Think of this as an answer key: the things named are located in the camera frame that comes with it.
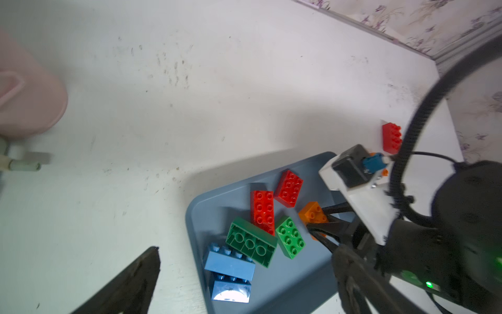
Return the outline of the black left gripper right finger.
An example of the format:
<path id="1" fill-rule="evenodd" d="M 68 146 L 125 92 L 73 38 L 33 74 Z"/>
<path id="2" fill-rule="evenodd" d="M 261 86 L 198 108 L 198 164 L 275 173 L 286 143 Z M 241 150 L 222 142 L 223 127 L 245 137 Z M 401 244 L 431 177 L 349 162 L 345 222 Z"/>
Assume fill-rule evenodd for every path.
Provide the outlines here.
<path id="1" fill-rule="evenodd" d="M 379 313 L 423 313 L 350 247 L 338 246 L 332 265 L 345 313 L 371 313 L 368 304 Z"/>

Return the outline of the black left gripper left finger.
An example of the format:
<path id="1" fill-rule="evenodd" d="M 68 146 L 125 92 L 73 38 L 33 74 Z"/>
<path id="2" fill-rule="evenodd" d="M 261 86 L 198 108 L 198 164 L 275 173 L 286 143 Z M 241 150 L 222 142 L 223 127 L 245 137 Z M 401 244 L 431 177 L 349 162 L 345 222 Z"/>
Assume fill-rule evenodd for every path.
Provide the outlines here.
<path id="1" fill-rule="evenodd" d="M 158 247 L 149 247 L 74 313 L 147 313 L 160 273 Z"/>

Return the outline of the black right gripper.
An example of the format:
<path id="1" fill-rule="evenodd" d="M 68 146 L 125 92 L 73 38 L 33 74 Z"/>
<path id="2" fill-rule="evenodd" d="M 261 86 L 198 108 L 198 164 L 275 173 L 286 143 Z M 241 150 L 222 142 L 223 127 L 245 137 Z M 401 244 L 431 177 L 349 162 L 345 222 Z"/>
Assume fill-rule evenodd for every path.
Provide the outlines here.
<path id="1" fill-rule="evenodd" d="M 348 202 L 324 208 L 315 201 L 309 204 L 310 216 L 353 211 Z M 436 229 L 398 219 L 392 224 L 390 238 L 384 246 L 375 243 L 358 218 L 351 222 L 308 223 L 307 230 L 330 253 L 340 245 L 351 248 L 388 282 L 390 276 L 396 276 L 431 297 L 440 296 L 451 302 L 463 300 L 460 264 L 446 238 Z"/>

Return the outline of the orange lego brick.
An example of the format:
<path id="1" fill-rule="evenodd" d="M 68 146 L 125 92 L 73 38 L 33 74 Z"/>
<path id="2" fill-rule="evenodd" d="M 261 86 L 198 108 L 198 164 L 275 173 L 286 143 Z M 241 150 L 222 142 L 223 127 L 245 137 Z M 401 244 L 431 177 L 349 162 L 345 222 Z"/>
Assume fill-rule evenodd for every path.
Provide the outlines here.
<path id="1" fill-rule="evenodd" d="M 324 214 L 322 208 L 317 201 L 309 202 L 299 213 L 299 218 L 302 223 L 307 226 L 308 224 L 321 224 L 327 223 L 328 218 Z"/>

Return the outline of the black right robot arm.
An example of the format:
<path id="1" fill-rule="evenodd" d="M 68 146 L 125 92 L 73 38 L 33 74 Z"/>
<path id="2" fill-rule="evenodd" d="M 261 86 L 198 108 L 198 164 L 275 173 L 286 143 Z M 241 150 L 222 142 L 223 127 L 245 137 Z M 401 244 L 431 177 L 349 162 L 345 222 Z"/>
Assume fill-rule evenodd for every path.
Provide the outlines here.
<path id="1" fill-rule="evenodd" d="M 417 108 L 401 147 L 390 156 L 356 145 L 319 174 L 345 201 L 322 209 L 326 222 L 307 230 L 332 253 L 341 304 L 347 313 L 420 313 L 390 284 L 398 277 L 431 300 L 444 298 L 477 313 L 501 310 L 501 164 L 453 162 L 428 216 L 412 208 L 403 176 L 430 116 L 473 72 L 501 57 L 501 38 L 478 47 L 431 88 Z"/>

